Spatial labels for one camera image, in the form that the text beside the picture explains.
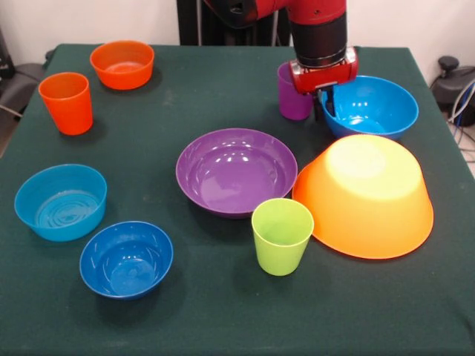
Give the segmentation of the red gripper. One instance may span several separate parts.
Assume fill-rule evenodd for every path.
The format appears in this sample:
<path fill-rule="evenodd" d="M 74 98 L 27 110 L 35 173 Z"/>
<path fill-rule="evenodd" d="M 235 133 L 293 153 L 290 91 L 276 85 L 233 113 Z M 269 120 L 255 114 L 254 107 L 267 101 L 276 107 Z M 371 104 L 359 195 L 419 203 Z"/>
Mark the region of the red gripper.
<path fill-rule="evenodd" d="M 333 85 L 350 82 L 357 77 L 358 55 L 354 47 L 346 49 L 344 58 L 337 64 L 322 68 L 302 67 L 296 59 L 289 62 L 289 72 L 296 91 L 300 94 L 313 93 L 314 117 L 316 121 L 324 118 L 321 103 L 321 92 L 326 88 L 327 102 L 325 107 L 331 116 L 335 115 Z"/>

